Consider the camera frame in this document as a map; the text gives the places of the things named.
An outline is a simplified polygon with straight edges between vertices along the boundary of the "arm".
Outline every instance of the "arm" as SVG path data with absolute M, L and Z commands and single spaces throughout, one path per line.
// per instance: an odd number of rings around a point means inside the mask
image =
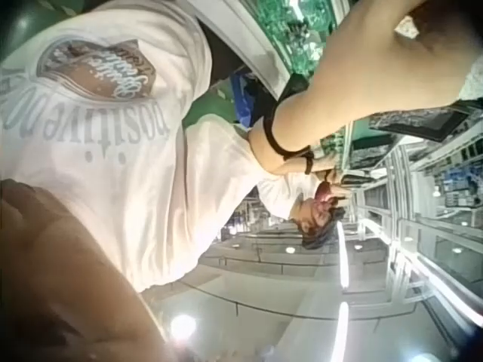
M 326 155 L 322 158 L 313 160 L 312 172 L 331 170 L 338 160 L 337 155 Z M 273 171 L 273 174 L 283 176 L 287 173 L 304 173 L 307 167 L 307 160 L 304 157 L 296 157 L 287 160 L 282 166 Z
M 173 361 L 156 322 L 51 194 L 2 181 L 2 306 L 32 360 Z M 66 344 L 45 343 L 65 339 Z
M 414 40 L 395 35 L 403 17 L 424 2 L 362 0 L 351 10 L 329 38 L 308 90 L 276 111 L 272 133 L 283 149 L 297 151 L 376 112 L 446 106 L 457 99 L 481 48 L 451 11 L 438 19 L 444 26 L 437 29 L 440 37 L 434 29 Z M 284 164 L 260 121 L 249 140 L 265 170 Z

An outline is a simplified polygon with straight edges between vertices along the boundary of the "circuit board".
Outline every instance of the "circuit board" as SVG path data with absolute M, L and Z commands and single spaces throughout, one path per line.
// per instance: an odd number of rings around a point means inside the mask
M 243 2 L 278 51 L 289 73 L 310 79 L 323 54 L 327 37 L 337 26 L 330 0 Z M 342 155 L 344 137 L 342 129 L 321 140 L 320 153 Z

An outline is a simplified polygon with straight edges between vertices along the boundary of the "store shelf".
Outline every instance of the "store shelf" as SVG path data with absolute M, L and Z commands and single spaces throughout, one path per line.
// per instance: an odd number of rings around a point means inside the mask
M 483 138 L 483 119 L 468 129 L 468 131 L 457 137 L 454 137 L 452 140 L 445 143 L 442 147 L 436 149 L 425 158 L 414 162 L 410 166 L 410 169 L 411 171 L 423 170 L 432 164 L 436 164 L 446 157 L 450 157 L 452 154 L 459 152 L 462 148 L 467 147 L 469 144 L 474 143 L 480 138 Z

